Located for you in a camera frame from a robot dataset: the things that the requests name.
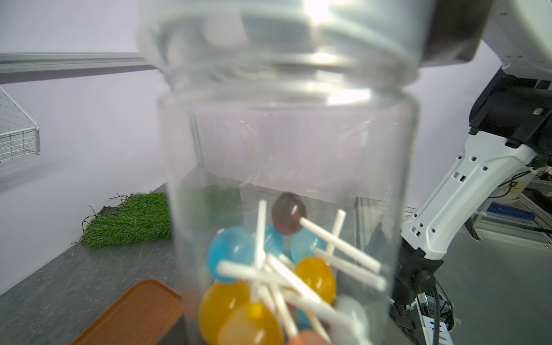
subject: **wire basket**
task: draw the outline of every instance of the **wire basket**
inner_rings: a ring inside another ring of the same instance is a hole
[[[0,87],[0,163],[40,153],[36,122]]]

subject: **grass mat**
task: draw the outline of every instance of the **grass mat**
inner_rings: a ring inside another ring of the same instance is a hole
[[[167,240],[172,237],[166,193],[132,194],[116,207],[93,216],[81,238],[89,248]]]

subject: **white plastic stick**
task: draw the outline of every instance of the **white plastic stick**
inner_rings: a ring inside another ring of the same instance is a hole
[[[268,292],[268,288],[266,287],[266,285],[259,286],[257,294],[259,295],[259,298],[263,302],[264,306],[267,307],[267,309],[270,310],[272,313],[275,313],[276,305],[274,304],[274,300],[272,299],[270,292]]]
[[[298,296],[291,291],[282,291],[282,294],[287,302],[302,309],[303,312],[312,312],[331,326],[344,327],[357,337],[364,336],[364,326],[359,321],[336,311],[334,308],[327,308],[320,303]]]
[[[262,283],[276,283],[287,288],[293,288],[287,280],[282,279],[277,274],[227,260],[221,260],[219,262],[219,265],[216,267],[216,272],[223,277],[240,280],[258,280]]]
[[[318,333],[319,336],[321,336],[322,338],[324,338],[328,343],[331,343],[331,340],[330,340],[330,336],[328,335],[328,333],[326,332],[326,330],[324,329],[324,326],[322,325],[322,323],[320,322],[320,320],[318,319],[318,317],[316,317],[315,314],[313,314],[312,312],[310,311],[303,311],[305,313],[305,316],[307,317],[307,319],[309,320],[311,326],[312,326],[312,329]]]
[[[333,255],[329,255],[325,251],[318,248],[314,250],[314,255],[334,266],[341,272],[353,277],[359,282],[370,286],[371,288],[376,289],[379,292],[385,291],[385,288],[387,287],[387,280],[384,277],[362,267],[359,267],[352,262],[343,260]]]
[[[294,270],[295,269],[295,264],[293,263],[293,261],[291,261],[286,255],[284,255],[283,253],[280,254],[278,256],[278,260],[280,260],[284,265],[287,266],[287,268],[291,269],[291,270]]]
[[[282,319],[285,333],[288,335],[289,339],[293,339],[299,332],[297,331],[297,325],[295,324],[295,321],[293,321],[293,317],[291,316],[284,297],[282,296],[282,291],[276,284],[269,284],[269,287],[270,292],[272,292],[272,296],[274,297],[276,310]]]
[[[337,210],[337,215],[335,221],[333,221],[332,235],[339,237],[341,234],[341,228],[345,222],[345,216],[347,213],[341,209]],[[333,252],[336,250],[336,246],[333,243],[328,243],[326,247],[326,252],[330,255],[333,255]]]
[[[266,226],[267,219],[267,201],[259,201],[259,209],[257,211],[257,231],[255,233],[255,252],[253,266],[257,269],[263,267],[264,262],[264,229]],[[258,302],[260,299],[259,288],[261,287],[261,282],[254,280],[251,284],[251,302]]]
[[[354,260],[358,261],[361,265],[365,266],[366,268],[371,269],[376,273],[379,273],[381,271],[381,262],[374,259],[370,255],[363,253],[361,250],[345,242],[341,238],[332,235],[331,233],[324,230],[320,226],[314,224],[307,218],[302,217],[299,220],[299,223],[301,223],[301,225],[303,225],[304,228],[308,229],[316,236],[322,238],[327,243],[332,243],[333,245],[335,245],[337,249],[347,254]]]
[[[310,288],[310,286],[305,284],[301,278],[290,271],[289,268],[287,268],[283,263],[279,262],[274,255],[269,253],[266,260],[267,264],[282,278],[287,280],[289,285],[291,285],[293,289],[295,289],[302,296],[313,300],[315,303],[326,304],[329,306],[329,304],[323,301],[320,296],[318,296],[318,294]]]
[[[264,262],[264,229],[267,224],[267,201],[259,201],[257,213],[257,232],[255,234],[255,259],[254,266],[257,269],[263,267]]]

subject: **yellow lollipop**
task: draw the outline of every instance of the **yellow lollipop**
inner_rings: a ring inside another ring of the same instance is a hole
[[[218,337],[232,311],[249,302],[249,287],[242,281],[215,282],[207,289],[199,306],[199,329],[209,345],[219,345]]]
[[[219,345],[283,345],[274,315],[262,303],[236,308],[219,333]]]
[[[320,298],[332,304],[336,297],[336,278],[326,263],[315,257],[306,257],[295,267],[295,274],[301,278]]]

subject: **wooden tray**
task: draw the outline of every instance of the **wooden tray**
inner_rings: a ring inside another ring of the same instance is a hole
[[[181,296],[155,279],[130,288],[72,345],[155,344],[182,314]]]

